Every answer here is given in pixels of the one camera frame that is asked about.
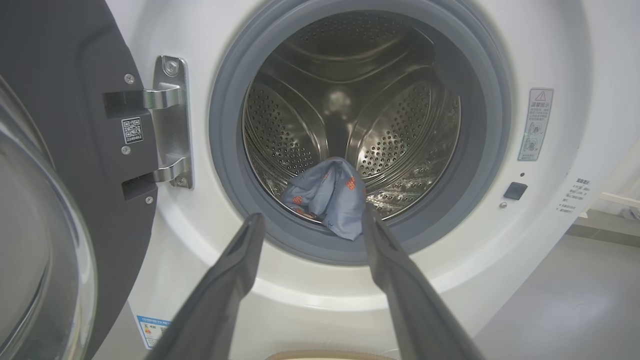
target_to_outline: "qr code sticker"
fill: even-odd
[[[142,137],[140,118],[122,119],[122,133],[124,134],[124,143],[126,144],[144,140]]]

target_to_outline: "warning label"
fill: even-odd
[[[591,191],[591,180],[576,179],[575,183],[570,184],[569,189],[556,206],[556,211],[565,214],[573,214],[580,212],[584,208],[584,198]]]
[[[551,114],[552,89],[533,88],[529,92],[529,111],[527,124],[518,160],[536,161],[540,155],[542,141],[547,133],[547,123]]]
[[[153,349],[166,328],[171,324],[170,321],[148,318],[146,316],[136,316],[140,325],[140,334],[145,347],[149,350]]]
[[[140,118],[122,119],[122,134],[124,135],[124,143],[127,145],[144,140]]]

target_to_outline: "floor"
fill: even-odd
[[[640,221],[579,218],[476,336],[487,359],[638,359]],[[143,359],[128,304],[93,360]]]

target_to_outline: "laundry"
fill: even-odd
[[[362,233],[365,198],[356,169],[343,158],[328,158],[291,179],[280,200],[337,236],[355,240]]]

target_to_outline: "metal hinge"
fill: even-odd
[[[156,59],[153,89],[118,93],[111,106],[148,109],[154,123],[160,167],[155,182],[193,188],[193,164],[189,138],[187,67],[184,59],[160,55]]]

